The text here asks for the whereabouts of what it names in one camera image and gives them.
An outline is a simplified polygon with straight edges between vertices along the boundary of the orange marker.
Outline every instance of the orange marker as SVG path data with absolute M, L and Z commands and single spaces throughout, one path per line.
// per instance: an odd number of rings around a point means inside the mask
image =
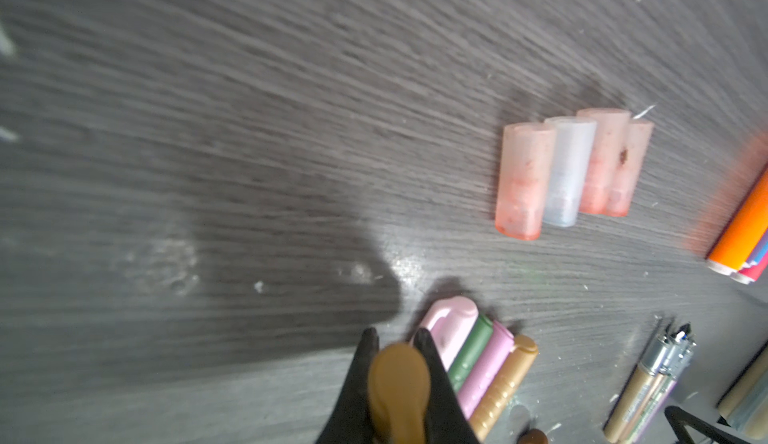
M 707 261 L 713 271 L 726 276 L 739 272 L 768 229 L 768 169 L 755 184 Z

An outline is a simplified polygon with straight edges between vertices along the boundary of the white paint mark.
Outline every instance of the white paint mark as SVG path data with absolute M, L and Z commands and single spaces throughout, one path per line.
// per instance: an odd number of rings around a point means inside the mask
M 16 143 L 22 138 L 14 131 L 10 131 L 5 127 L 0 127 L 0 141 L 7 143 Z
M 16 44 L 13 43 L 11 37 L 5 32 L 2 24 L 0 24 L 0 54 L 6 57 L 16 55 Z
M 640 119 L 640 118 L 641 118 L 642 116 L 644 116 L 646 113 L 648 113 L 648 112 L 651 112 L 651 111 L 654 109 L 654 107 L 656 107 L 656 104 L 655 104 L 655 103 L 651 103 L 649 106 L 647 106 L 647 107 L 645 108 L 645 110 L 643 110 L 643 111 L 642 111 L 642 112 L 640 112 L 639 114 L 636 114 L 636 115 L 635 115 L 634 117 L 632 117 L 632 118 L 633 118 L 633 119 Z

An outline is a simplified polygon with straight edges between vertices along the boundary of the purple pen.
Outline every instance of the purple pen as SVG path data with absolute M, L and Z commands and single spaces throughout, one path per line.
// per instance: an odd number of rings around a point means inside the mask
M 456 393 L 458 404 L 464 412 L 464 417 L 469 419 L 475 407 L 478 406 L 485 391 L 491 385 L 502 364 L 509 357 L 514 346 L 514 337 L 504 325 L 493 321 L 493 334 L 485 346 L 480 358 L 469 372 L 464 385 Z

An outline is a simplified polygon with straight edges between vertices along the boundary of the lilac pen cap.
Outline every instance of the lilac pen cap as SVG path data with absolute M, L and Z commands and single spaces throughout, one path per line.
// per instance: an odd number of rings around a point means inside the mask
M 485 391 L 491 385 L 491 381 L 496 376 L 502 364 L 509 357 L 514 346 L 514 337 L 504 325 L 498 321 L 493 321 L 493 334 L 488 344 L 485 346 L 480 358 L 469 372 L 464 385 L 456 393 L 458 405 L 464 412 L 464 417 L 469 419 L 472 412 L 480 403 Z
M 464 345 L 477 318 L 478 307 L 475 303 L 471 299 L 457 295 L 450 299 L 440 299 L 432 304 L 427 315 L 418 325 L 432 334 L 446 370 Z

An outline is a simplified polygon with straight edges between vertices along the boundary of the gray wooden table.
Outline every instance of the gray wooden table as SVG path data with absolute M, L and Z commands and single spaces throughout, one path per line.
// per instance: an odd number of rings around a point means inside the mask
M 673 315 L 711 410 L 768 338 L 702 261 L 768 156 L 766 4 L 0 0 L 0 440 L 312 442 L 362 329 L 458 292 L 542 349 L 491 444 L 602 442 Z M 505 123 L 652 104 L 628 217 L 495 231 Z

